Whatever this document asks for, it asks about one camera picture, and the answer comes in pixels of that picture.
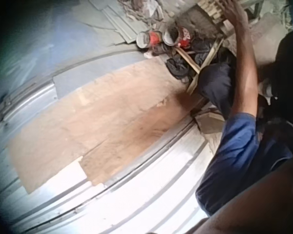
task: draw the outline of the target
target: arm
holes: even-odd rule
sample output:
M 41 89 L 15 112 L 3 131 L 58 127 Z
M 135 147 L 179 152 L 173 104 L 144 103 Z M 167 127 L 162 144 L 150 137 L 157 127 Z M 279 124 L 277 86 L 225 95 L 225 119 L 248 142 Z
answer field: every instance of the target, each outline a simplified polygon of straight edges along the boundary
M 235 28 L 237 42 L 236 88 L 231 115 L 257 114 L 257 68 L 248 18 L 237 0 L 222 0 L 220 7 Z

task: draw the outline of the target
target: hand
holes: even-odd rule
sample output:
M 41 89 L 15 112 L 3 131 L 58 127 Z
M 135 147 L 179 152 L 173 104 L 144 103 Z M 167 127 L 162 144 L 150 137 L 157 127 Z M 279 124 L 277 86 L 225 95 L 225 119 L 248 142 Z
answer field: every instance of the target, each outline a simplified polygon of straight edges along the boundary
M 248 28 L 248 15 L 238 0 L 216 0 L 224 16 L 236 27 Z

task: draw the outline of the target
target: tin can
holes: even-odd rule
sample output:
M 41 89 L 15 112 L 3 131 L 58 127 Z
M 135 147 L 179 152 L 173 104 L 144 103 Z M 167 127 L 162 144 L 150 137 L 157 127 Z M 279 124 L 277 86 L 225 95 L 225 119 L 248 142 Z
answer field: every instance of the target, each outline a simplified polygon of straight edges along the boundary
M 137 46 L 141 49 L 153 47 L 162 41 L 163 36 L 159 31 L 140 32 L 136 38 Z
M 190 31 L 181 26 L 174 26 L 165 30 L 163 41 L 169 46 L 188 48 L 192 40 Z

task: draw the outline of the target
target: knee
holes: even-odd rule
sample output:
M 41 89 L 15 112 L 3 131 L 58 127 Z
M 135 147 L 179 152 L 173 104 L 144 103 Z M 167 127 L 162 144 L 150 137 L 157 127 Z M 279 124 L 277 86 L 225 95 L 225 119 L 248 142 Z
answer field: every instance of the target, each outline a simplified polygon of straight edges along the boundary
M 199 75 L 198 92 L 205 97 L 208 96 L 223 83 L 224 77 L 229 76 L 229 71 L 230 67 L 227 63 L 212 64 L 203 68 Z

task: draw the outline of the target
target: corrugated metal sheet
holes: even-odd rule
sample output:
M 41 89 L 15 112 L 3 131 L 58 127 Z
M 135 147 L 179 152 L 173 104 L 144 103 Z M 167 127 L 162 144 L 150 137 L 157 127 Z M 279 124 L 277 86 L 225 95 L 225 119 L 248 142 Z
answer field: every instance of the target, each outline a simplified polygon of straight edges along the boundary
M 212 158 L 192 118 L 169 130 L 106 184 L 92 186 L 78 161 L 27 194 L 4 149 L 28 119 L 56 101 L 44 87 L 0 126 L 0 215 L 18 233 L 184 233 L 206 217 L 194 197 Z

